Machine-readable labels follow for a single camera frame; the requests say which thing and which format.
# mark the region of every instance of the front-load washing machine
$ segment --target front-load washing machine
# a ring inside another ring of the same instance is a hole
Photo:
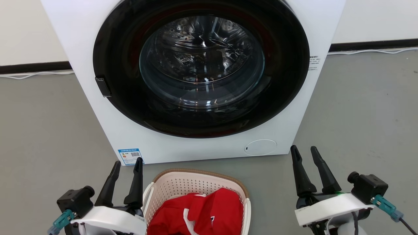
[[[41,1],[124,165],[289,153],[345,4]]]

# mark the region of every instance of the black baseboard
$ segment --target black baseboard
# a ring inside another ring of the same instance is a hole
[[[0,66],[0,74],[36,73],[44,71],[71,70],[70,62],[59,61],[35,64],[17,64]]]
[[[353,42],[353,43],[335,43],[329,47],[329,52],[336,51],[359,51],[359,50],[379,50],[418,46],[418,38],[390,40],[390,41],[372,41],[372,42]]]
[[[392,41],[372,41],[372,42],[354,42],[354,43],[336,43],[331,44],[329,52],[336,51],[358,51],[358,50],[378,50],[393,49],[418,46],[418,38],[392,40]],[[36,63],[36,64],[17,64],[0,66],[0,74],[20,74],[36,73],[44,71],[71,70],[68,61]]]

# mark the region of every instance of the black cable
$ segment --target black cable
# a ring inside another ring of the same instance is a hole
[[[401,221],[403,223],[403,225],[405,225],[405,227],[411,231],[412,234],[417,235],[417,233],[411,228],[411,226],[409,226],[409,224],[407,222],[405,222],[403,220],[403,218],[399,218],[399,221]]]
[[[359,218],[357,217],[356,212],[351,212],[351,214],[353,214],[354,219],[354,235],[359,235]]]

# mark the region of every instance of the blue label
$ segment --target blue label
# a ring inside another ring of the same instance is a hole
[[[118,152],[123,163],[127,166],[135,165],[138,157],[141,157],[142,163],[144,163],[144,158],[138,148],[118,149]]]

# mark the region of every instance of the laundry basket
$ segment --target laundry basket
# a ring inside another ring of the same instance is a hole
[[[211,194],[220,188],[235,191],[244,207],[241,235],[250,228],[251,203],[248,191],[237,179],[209,171],[169,169],[158,174],[144,191],[143,213],[149,225],[154,213],[167,200],[188,193]]]

